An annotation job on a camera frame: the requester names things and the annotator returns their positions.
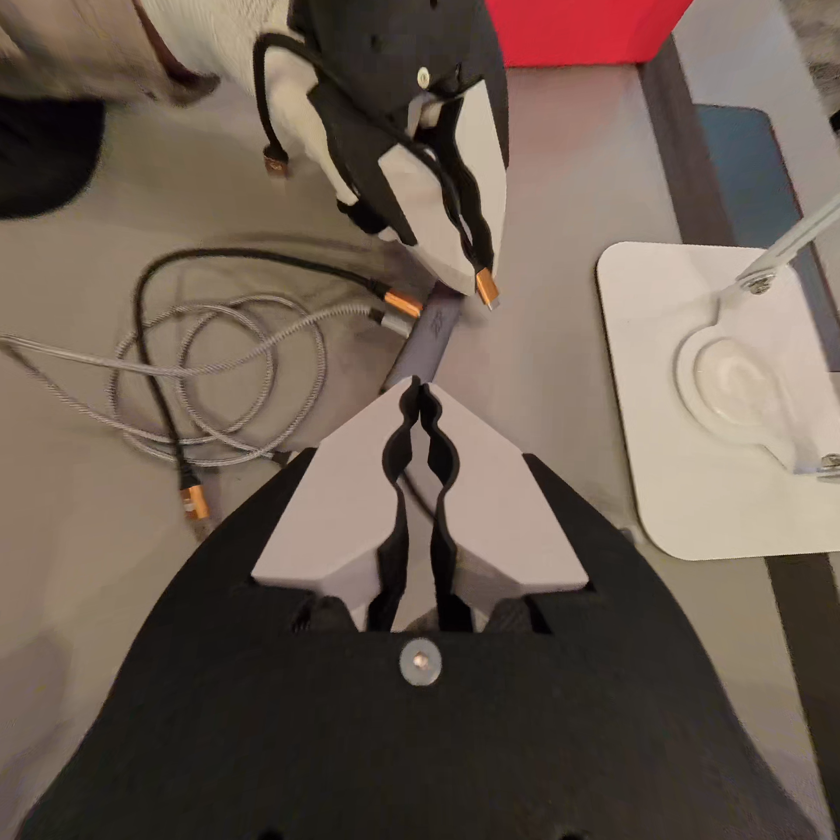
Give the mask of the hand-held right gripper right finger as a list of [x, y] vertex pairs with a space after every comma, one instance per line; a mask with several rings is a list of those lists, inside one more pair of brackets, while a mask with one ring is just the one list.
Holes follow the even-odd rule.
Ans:
[[427, 464], [441, 484], [430, 559], [437, 615], [589, 583], [522, 451], [438, 385], [423, 386]]

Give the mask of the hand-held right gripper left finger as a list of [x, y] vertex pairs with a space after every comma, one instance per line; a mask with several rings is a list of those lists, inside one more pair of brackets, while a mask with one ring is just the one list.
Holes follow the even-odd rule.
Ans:
[[323, 439], [253, 569], [262, 585], [339, 598], [394, 624], [406, 588], [406, 505], [418, 382], [400, 381]]

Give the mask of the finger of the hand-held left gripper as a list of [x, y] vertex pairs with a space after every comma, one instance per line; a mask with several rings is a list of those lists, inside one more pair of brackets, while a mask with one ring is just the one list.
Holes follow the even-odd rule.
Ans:
[[379, 166], [416, 238], [409, 246], [413, 256], [452, 290], [476, 291], [474, 268], [447, 216], [433, 173], [400, 145], [385, 152]]
[[493, 271], [501, 251], [508, 171], [486, 79], [440, 110], [433, 150], [448, 174], [454, 198], [431, 218], [431, 265], [449, 287], [474, 287]]

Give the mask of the grey braided cable silver plug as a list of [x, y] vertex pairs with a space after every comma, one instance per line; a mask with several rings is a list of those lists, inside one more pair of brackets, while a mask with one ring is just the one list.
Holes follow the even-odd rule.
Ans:
[[[155, 366], [149, 362], [131, 362], [127, 359], [131, 350], [140, 351], [141, 340], [149, 332], [165, 322], [184, 316], [194, 317], [192, 327], [184, 334], [180, 345], [177, 365]], [[379, 327], [389, 329], [405, 340], [410, 336], [413, 321], [389, 310], [364, 301], [349, 301], [318, 311], [309, 311], [297, 302], [274, 295], [251, 295], [226, 302], [191, 302], [180, 304], [163, 311], [148, 322], [142, 322], [128, 333], [115, 347], [114, 358], [85, 355], [70, 350], [51, 347], [13, 335], [2, 335], [2, 352], [21, 366], [27, 373], [44, 385], [64, 404], [73, 407], [90, 419], [121, 433], [123, 439], [133, 448], [149, 456], [172, 464], [179, 476], [196, 476], [198, 469], [223, 469], [240, 466], [259, 459], [275, 459], [286, 452], [283, 445], [301, 425], [307, 422], [313, 409], [319, 404], [328, 377], [328, 349], [321, 329], [321, 322], [359, 317]], [[229, 319], [242, 329], [252, 333], [257, 345], [246, 356], [199, 368], [187, 367], [190, 352], [196, 338], [208, 325], [218, 319]], [[266, 408], [277, 384], [280, 371], [280, 357], [277, 346], [298, 333], [310, 334], [314, 351], [314, 375], [311, 389], [305, 401], [278, 436], [261, 446], [252, 445], [238, 434]], [[30, 350], [51, 358], [102, 368], [109, 372], [106, 397], [110, 414], [101, 414], [92, 406], [79, 402], [64, 391], [57, 383], [42, 372], [22, 354]], [[198, 412], [188, 391], [190, 380], [202, 376], [230, 373], [236, 369], [265, 358], [266, 371], [261, 390], [251, 407], [227, 427], [216, 427]], [[156, 381], [158, 377], [174, 382], [175, 395], [194, 427], [202, 434], [198, 437], [180, 437], [176, 425], [169, 427], [166, 434], [155, 434], [141, 427], [135, 427], [122, 420], [119, 406], [120, 376], [122, 374], [143, 375]]]

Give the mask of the grey usb hub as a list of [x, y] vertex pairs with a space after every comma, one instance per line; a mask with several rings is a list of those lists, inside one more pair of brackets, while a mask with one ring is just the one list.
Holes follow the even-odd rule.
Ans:
[[424, 309], [381, 385], [383, 394], [405, 379], [432, 382], [458, 325], [465, 297], [435, 283]]

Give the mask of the person's left forearm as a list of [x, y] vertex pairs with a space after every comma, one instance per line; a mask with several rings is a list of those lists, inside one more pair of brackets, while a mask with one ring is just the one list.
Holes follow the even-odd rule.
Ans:
[[2, 1], [1, 93], [15, 99], [178, 98], [131, 1]]

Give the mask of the person's left hand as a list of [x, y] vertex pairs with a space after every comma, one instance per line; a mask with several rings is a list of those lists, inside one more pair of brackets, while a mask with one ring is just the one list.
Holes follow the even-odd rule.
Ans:
[[253, 53], [265, 32], [289, 33], [290, 1], [170, 1], [145, 11], [173, 57], [205, 77], [255, 89]]

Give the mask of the red plastic bin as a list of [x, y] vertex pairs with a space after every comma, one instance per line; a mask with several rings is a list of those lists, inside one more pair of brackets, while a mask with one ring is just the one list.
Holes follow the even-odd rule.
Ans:
[[507, 68], [643, 64], [691, 1], [487, 1]]

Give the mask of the dark cloth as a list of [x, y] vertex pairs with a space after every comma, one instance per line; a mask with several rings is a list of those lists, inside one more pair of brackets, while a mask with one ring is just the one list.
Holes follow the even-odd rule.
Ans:
[[1, 219], [49, 214], [88, 185], [106, 123], [103, 101], [1, 98]]

